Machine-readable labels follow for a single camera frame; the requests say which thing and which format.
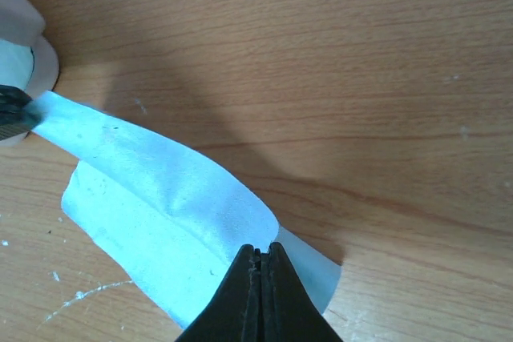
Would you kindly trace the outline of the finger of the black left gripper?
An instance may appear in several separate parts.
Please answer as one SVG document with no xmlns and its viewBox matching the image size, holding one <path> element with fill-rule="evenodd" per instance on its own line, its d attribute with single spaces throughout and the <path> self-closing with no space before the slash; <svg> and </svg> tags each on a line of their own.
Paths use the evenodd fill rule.
<svg viewBox="0 0 513 342">
<path fill-rule="evenodd" d="M 25 134 L 40 124 L 40 112 L 29 108 L 33 99 L 17 87 L 1 85 L 1 140 Z"/>
</svg>

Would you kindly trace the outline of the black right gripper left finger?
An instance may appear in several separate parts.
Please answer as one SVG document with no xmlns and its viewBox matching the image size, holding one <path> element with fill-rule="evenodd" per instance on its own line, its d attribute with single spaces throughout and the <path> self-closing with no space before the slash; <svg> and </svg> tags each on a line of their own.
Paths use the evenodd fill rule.
<svg viewBox="0 0 513 342">
<path fill-rule="evenodd" d="M 207 307 L 178 341 L 262 341 L 261 252 L 244 245 Z"/>
</svg>

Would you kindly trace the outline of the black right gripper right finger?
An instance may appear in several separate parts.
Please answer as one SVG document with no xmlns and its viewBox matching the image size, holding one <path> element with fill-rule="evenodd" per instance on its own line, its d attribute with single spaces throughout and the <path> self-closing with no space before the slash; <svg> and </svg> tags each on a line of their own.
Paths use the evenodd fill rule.
<svg viewBox="0 0 513 342">
<path fill-rule="evenodd" d="M 261 255 L 261 341 L 339 341 L 314 307 L 285 249 L 272 243 Z"/>
</svg>

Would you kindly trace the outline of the pink glasses case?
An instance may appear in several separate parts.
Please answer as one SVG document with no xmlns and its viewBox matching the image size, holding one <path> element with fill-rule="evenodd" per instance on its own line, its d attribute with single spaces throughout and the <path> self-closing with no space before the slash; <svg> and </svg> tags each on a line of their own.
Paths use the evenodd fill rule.
<svg viewBox="0 0 513 342">
<path fill-rule="evenodd" d="M 45 28 L 44 18 L 28 0 L 1 0 L 1 85 L 25 91 L 33 99 L 29 108 L 40 112 L 40 124 L 51 109 L 59 77 L 58 56 L 43 36 Z M 29 132 L 1 144 L 13 146 Z"/>
</svg>

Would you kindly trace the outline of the light blue cleaning cloth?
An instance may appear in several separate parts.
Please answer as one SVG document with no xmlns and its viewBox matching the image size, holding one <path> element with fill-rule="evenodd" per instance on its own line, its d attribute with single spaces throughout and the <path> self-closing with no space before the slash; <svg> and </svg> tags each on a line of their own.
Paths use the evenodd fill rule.
<svg viewBox="0 0 513 342">
<path fill-rule="evenodd" d="M 180 327 L 212 299 L 245 244 L 280 242 L 320 312 L 341 267 L 280 225 L 208 157 L 162 135 L 45 92 L 35 133 L 78 159 L 62 210 Z"/>
</svg>

